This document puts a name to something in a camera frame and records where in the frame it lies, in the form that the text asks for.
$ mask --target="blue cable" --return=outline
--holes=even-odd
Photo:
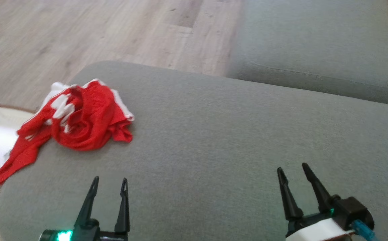
[[[367,241],[379,241],[379,239],[376,238],[375,233],[361,220],[353,221],[352,229],[355,230],[357,235],[362,236]]]

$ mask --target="green light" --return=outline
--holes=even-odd
[[[57,241],[70,241],[70,237],[72,236],[72,231],[60,232],[57,234]]]

